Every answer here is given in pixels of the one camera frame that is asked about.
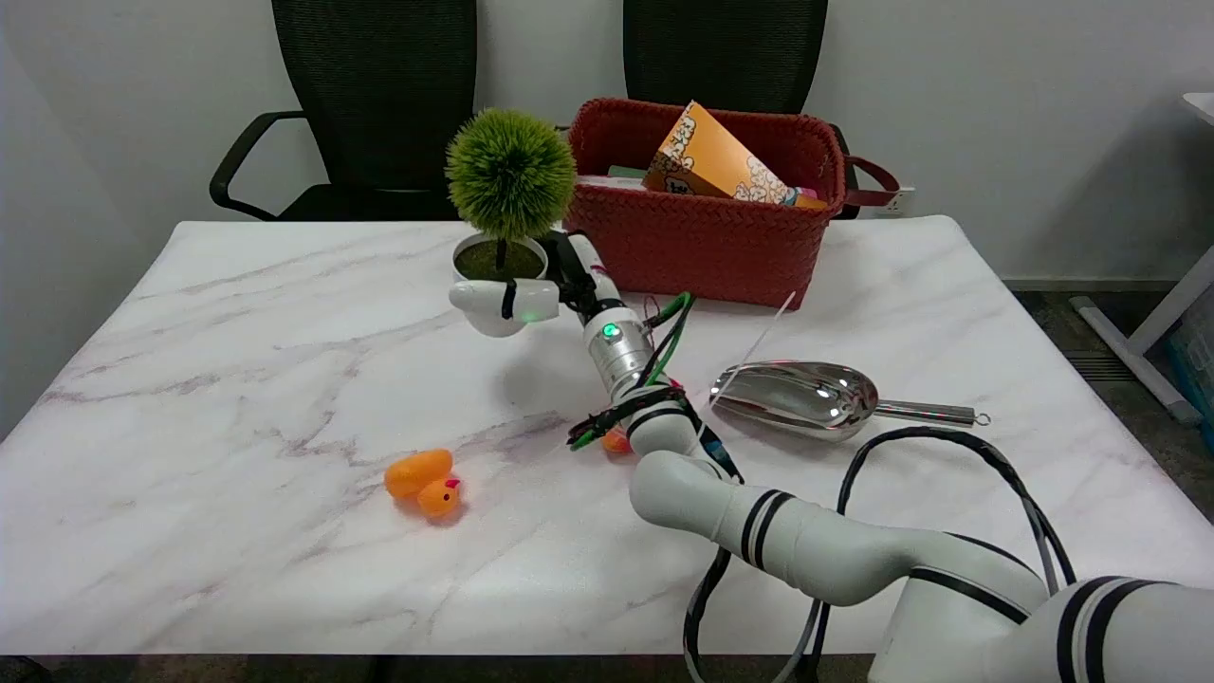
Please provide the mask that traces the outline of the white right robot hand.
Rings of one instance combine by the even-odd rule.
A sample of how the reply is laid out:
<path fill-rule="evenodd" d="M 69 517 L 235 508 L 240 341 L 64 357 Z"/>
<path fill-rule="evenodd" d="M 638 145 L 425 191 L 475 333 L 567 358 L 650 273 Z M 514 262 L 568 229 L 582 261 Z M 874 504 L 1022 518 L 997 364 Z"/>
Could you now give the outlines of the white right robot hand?
<path fill-rule="evenodd" d="M 498 241 L 473 234 L 450 258 L 450 306 L 483 336 L 504 338 L 568 308 L 582 323 L 623 300 L 588 237 L 549 230 L 539 239 Z"/>

